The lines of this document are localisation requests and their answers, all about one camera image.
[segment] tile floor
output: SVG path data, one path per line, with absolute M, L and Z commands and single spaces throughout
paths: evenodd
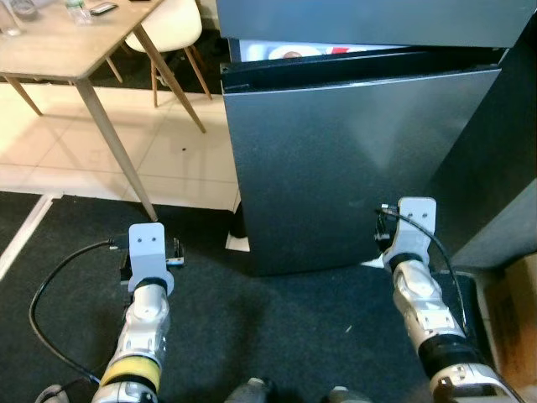
M 0 191 L 137 200 L 73 86 L 24 85 L 38 117 L 0 84 Z M 171 92 L 97 88 L 153 203 L 232 210 L 237 174 L 222 96 L 187 94 L 201 133 Z

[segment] refrigerator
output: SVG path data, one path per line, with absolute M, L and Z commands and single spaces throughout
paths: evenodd
M 258 275 L 378 257 L 375 208 L 427 196 L 536 7 L 535 0 L 217 6 L 231 51 L 222 94 Z

